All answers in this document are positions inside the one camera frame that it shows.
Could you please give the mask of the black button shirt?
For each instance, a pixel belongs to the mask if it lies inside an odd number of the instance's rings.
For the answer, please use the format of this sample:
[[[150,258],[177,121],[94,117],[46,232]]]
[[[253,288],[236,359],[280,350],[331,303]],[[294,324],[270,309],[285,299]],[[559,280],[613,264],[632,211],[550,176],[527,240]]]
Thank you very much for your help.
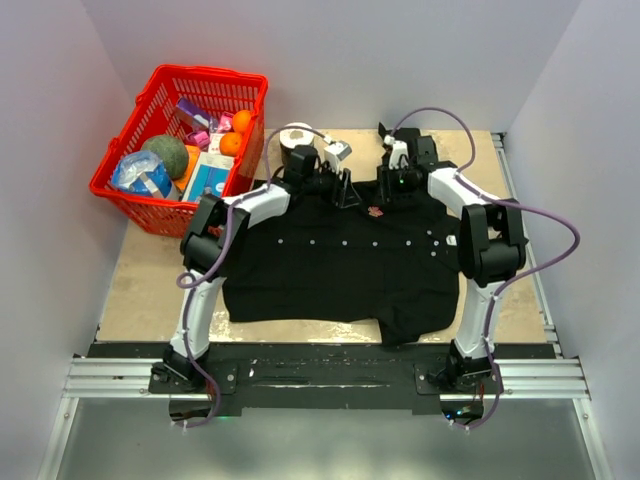
[[[377,321],[385,345],[448,328],[459,298],[458,220],[425,191],[382,203],[378,181],[354,183],[361,203],[339,209],[306,195],[248,232],[223,285],[233,323]],[[377,206],[375,218],[368,208]]]

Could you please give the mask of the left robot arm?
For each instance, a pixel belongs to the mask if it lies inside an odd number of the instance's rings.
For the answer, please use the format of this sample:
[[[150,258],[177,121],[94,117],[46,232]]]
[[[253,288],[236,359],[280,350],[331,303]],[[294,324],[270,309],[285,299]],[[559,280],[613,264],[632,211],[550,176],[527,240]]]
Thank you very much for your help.
[[[185,392],[213,387],[205,367],[213,310],[226,278],[237,266],[251,228],[292,211],[306,195],[326,195],[341,208],[359,202],[351,173],[341,163],[352,152],[344,141],[324,147],[324,161],[317,164],[315,148],[293,149],[283,177],[273,178],[255,190],[232,197],[207,194],[180,243],[185,271],[176,280],[185,291],[176,331],[162,361],[152,368],[160,382]]]

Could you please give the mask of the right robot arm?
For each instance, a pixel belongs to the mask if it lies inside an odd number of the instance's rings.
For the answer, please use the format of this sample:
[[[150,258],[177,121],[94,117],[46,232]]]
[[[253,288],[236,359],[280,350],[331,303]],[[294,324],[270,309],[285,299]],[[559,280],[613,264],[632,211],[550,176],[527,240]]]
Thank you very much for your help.
[[[500,295],[526,263],[527,239],[517,201],[485,192],[451,162],[428,155],[412,158],[421,140],[408,145],[386,134],[378,180],[383,200],[393,202],[424,190],[460,221],[458,265],[467,279],[462,320],[444,367],[430,381],[466,393],[495,373],[492,354]]]

